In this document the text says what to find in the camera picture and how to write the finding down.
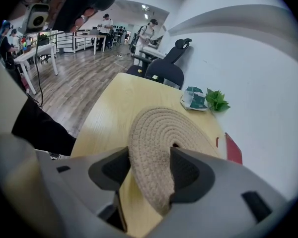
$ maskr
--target wooden floor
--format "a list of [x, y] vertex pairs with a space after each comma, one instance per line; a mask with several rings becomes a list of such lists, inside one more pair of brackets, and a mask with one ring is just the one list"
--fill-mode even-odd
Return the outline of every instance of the wooden floor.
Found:
[[[133, 64], [129, 46], [122, 44], [112, 50], [96, 52], [87, 49], [76, 54], [57, 54], [55, 76], [52, 62], [38, 64], [43, 91], [43, 110], [60, 123], [74, 137], [77, 137], [86, 117], [107, 85], [119, 72], [126, 72]], [[41, 102], [36, 68], [29, 70], [31, 82], [37, 92], [31, 94]]]

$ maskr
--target laptop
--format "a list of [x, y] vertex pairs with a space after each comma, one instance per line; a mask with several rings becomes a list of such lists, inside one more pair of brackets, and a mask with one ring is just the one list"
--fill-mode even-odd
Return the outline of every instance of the laptop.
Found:
[[92, 29], [90, 30], [89, 35], [99, 35], [99, 31], [100, 30]]

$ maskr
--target beige braided coaster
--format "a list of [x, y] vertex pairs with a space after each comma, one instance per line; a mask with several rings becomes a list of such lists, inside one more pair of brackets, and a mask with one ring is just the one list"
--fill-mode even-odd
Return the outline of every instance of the beige braided coaster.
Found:
[[139, 189], [161, 215], [168, 212], [169, 197], [174, 192], [171, 146], [219, 156], [210, 139], [183, 114], [153, 107], [137, 115], [129, 136], [130, 162]]

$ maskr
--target black shirt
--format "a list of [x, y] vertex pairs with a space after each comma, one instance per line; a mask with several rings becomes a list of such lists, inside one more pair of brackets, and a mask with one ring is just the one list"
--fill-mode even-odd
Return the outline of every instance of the black shirt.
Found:
[[0, 39], [0, 55], [3, 60], [6, 61], [9, 57], [12, 57], [11, 52], [8, 50], [11, 48], [11, 45], [8, 42], [8, 37], [4, 36], [3, 39]]

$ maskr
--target green plant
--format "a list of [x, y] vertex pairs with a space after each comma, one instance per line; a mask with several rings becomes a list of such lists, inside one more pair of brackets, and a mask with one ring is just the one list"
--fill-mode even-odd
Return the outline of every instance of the green plant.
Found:
[[210, 110], [223, 112], [230, 108], [228, 102], [224, 100], [224, 94], [222, 94], [220, 90], [212, 91], [208, 88], [208, 93], [205, 98], [208, 102], [208, 107]]

